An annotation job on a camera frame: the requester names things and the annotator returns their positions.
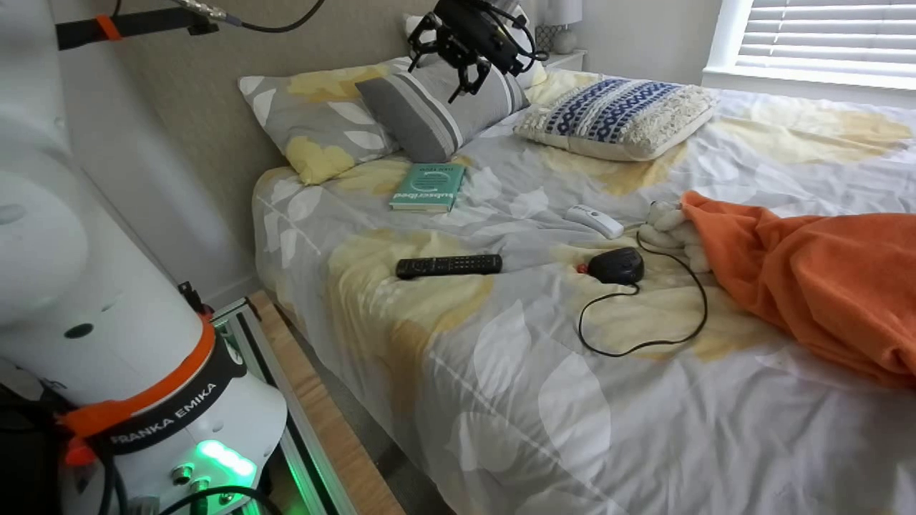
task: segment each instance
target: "small book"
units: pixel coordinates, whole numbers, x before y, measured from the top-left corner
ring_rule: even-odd
[[[467,168],[457,164],[416,164],[390,197],[390,208],[449,212],[461,195],[464,175]]]

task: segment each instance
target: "orange cloth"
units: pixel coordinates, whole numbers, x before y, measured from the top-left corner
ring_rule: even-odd
[[[916,215],[775,217],[688,191],[722,290],[801,347],[916,387]]]

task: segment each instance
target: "white pillow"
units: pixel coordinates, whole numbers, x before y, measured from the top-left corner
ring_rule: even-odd
[[[710,117],[708,89],[603,77],[532,107],[514,135],[599,161],[656,161]]]

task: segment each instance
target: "striped pillow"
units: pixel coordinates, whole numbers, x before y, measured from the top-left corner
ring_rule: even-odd
[[[454,85],[457,72],[443,61],[357,82],[371,117],[416,164],[449,161],[479,132],[524,107],[519,82],[497,68],[479,94],[449,104]]]
[[[607,77],[530,108],[514,135],[599,161],[656,161],[710,117],[708,89]]]

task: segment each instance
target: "green light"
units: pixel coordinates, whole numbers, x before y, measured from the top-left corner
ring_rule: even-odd
[[[231,468],[241,477],[252,477],[255,474],[255,463],[245,460],[242,454],[237,454],[235,450],[224,446],[221,440],[200,440],[197,453],[210,460],[218,460],[221,467]]]

